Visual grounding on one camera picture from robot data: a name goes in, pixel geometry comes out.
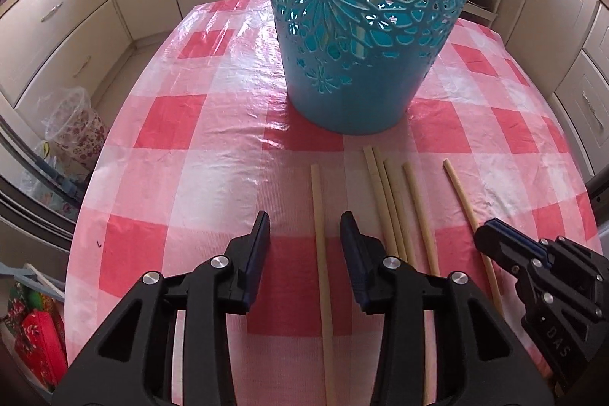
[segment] wooden dowel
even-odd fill
[[[326,233],[324,222],[324,201],[322,199],[322,179],[318,164],[311,166],[313,189],[313,219],[317,249],[317,274],[319,277],[319,303],[322,312],[322,350],[324,354],[324,377],[326,383],[326,406],[336,406],[334,393],[334,329],[330,300],[330,279],[326,258]]]
[[[394,230],[395,245],[398,250],[398,256],[404,260],[404,262],[408,262],[406,249],[404,248],[404,239],[402,238],[402,230],[400,229],[400,220],[398,219],[398,211],[394,196],[391,193],[391,186],[389,185],[387,170],[385,169],[385,164],[383,164],[383,160],[381,158],[381,151],[373,146],[372,152],[375,155],[376,167],[379,170],[379,175],[381,176],[381,185],[383,186],[385,200],[387,201],[387,207],[389,208],[389,219],[391,219],[391,226]]]
[[[389,206],[387,205],[385,191],[383,190],[383,183],[381,182],[381,175],[379,173],[378,166],[376,165],[376,159],[374,152],[372,151],[372,147],[365,147],[363,149],[363,153],[366,156],[368,172],[370,173],[370,180],[372,181],[372,188],[375,193],[376,208],[379,211],[381,229],[383,230],[383,238],[385,238],[385,248],[387,253],[392,257],[399,257],[400,253],[398,253],[398,245],[395,241],[394,227],[391,224]]]
[[[412,238],[410,237],[408,220],[406,219],[406,211],[404,210],[404,201],[402,200],[402,194],[400,192],[400,188],[398,187],[400,184],[400,173],[398,173],[397,167],[395,167],[393,161],[390,159],[386,159],[384,165],[385,170],[387,171],[387,177],[389,179],[391,194],[394,197],[395,209],[398,213],[398,222],[400,223],[400,231],[402,233],[404,253],[406,254],[404,262],[409,263],[416,270],[419,270],[418,265],[416,264],[415,251],[412,246]]]
[[[474,234],[476,234],[476,230],[478,229],[478,226],[480,224],[478,223],[478,219],[476,218],[476,214],[474,213],[474,209],[471,205],[471,202],[465,194],[465,190],[463,189],[463,185],[459,180],[459,176],[457,175],[453,164],[451,164],[451,161],[449,161],[448,159],[444,160],[443,166],[446,173],[448,174],[448,177],[451,180],[451,183],[453,184],[453,188],[455,189],[459,200],[461,201],[461,206],[463,207],[463,210],[465,212],[465,217],[467,217],[467,220],[470,223],[471,230],[474,232]],[[486,271],[486,277],[488,277],[488,283],[491,286],[491,294],[493,297],[494,306],[501,314],[501,316],[503,316],[501,293],[499,292],[499,284],[497,283],[497,275],[494,272],[493,263],[491,262],[490,258],[488,258],[484,253],[480,253],[480,255],[482,256],[482,262],[484,263],[484,269]]]
[[[429,262],[429,269],[431,275],[440,277],[440,264],[438,263],[438,251],[435,245],[435,239],[429,227],[427,220],[427,214],[423,206],[421,194],[419,193],[418,184],[416,182],[415,173],[412,170],[412,166],[405,162],[402,165],[404,173],[406,173],[406,182],[410,188],[410,196],[412,202],[415,205],[416,216],[418,218],[419,227],[421,229],[421,236],[423,243],[425,244],[425,251],[427,252],[427,261]]]

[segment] tiled floor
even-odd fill
[[[107,126],[114,124],[127,95],[160,45],[157,43],[137,49],[102,96],[97,104],[97,112]]]

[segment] silver screw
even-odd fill
[[[470,280],[467,274],[464,274],[463,272],[453,272],[451,279],[455,284],[467,284],[467,281]]]
[[[224,268],[228,265],[228,258],[224,255],[220,255],[219,257],[213,257],[211,259],[211,266],[213,268]]]
[[[397,259],[396,257],[387,257],[383,260],[383,265],[393,270],[402,265],[402,262],[400,262],[400,259]]]
[[[161,275],[158,272],[147,272],[142,277],[144,284],[148,285],[156,284],[159,280],[161,280]]]

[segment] cabinet handle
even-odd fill
[[[63,6],[63,2],[60,2],[57,6],[55,6],[52,10],[50,10],[47,14],[45,14],[44,16],[42,16],[42,19],[40,20],[41,23],[44,23],[47,20],[50,20],[51,18],[53,18],[53,16],[55,16],[55,13],[57,11],[59,11],[59,9]]]
[[[74,76],[72,76],[72,78],[74,78],[74,79],[78,78],[80,76],[80,74],[84,71],[84,68],[86,68],[90,62],[91,62],[91,56],[86,58],[83,65],[80,66],[80,69],[77,72],[75,72],[75,74],[74,74]]]
[[[596,122],[599,123],[599,126],[601,127],[601,131],[604,131],[605,125],[603,124],[603,121],[601,121],[601,119],[596,115],[596,111],[595,111],[594,106],[592,105],[592,102],[590,102],[590,100],[588,100],[588,97],[586,97],[586,92],[582,92],[582,97],[584,99],[584,102],[586,102],[588,109],[590,109],[590,112],[592,112],[592,115],[595,117]]]

